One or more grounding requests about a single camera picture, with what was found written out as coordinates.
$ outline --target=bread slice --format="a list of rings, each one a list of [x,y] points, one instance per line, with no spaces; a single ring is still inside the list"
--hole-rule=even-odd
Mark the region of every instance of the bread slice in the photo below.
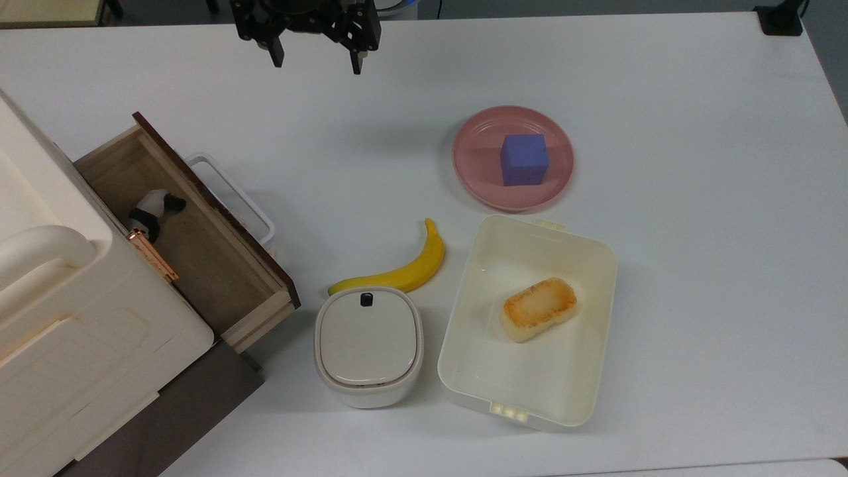
[[[548,278],[512,295],[500,313],[506,335],[523,343],[574,315],[577,296],[561,278]]]

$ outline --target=banana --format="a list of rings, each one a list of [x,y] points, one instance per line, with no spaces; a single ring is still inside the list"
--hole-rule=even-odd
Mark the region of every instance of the banana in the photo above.
[[[408,292],[422,286],[436,274],[444,260],[444,241],[438,236],[436,224],[431,219],[425,219],[424,226],[427,228],[427,241],[424,242],[424,248],[405,267],[367,277],[348,278],[336,283],[326,292],[332,295],[344,289],[372,286],[395,287],[403,292]]]

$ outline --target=pink plate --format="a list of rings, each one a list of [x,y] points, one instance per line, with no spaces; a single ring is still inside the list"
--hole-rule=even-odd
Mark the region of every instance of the pink plate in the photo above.
[[[538,186],[505,186],[500,148],[507,134],[544,134],[548,171]],[[462,185],[495,209],[518,212],[556,199],[574,169],[568,136],[548,116],[521,106],[497,106],[471,117],[454,139],[454,169]]]

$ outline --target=toy panda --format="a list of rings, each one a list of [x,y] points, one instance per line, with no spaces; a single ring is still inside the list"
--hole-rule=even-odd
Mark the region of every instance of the toy panda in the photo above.
[[[159,219],[169,212],[177,213],[186,208],[186,201],[163,188],[151,190],[141,199],[136,208],[130,210],[130,230],[137,228],[150,243],[159,238]]]

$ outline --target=blue cube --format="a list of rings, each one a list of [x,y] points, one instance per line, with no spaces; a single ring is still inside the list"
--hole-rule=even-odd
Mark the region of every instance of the blue cube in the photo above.
[[[548,149],[542,134],[508,134],[500,148],[505,186],[538,186],[548,171]]]

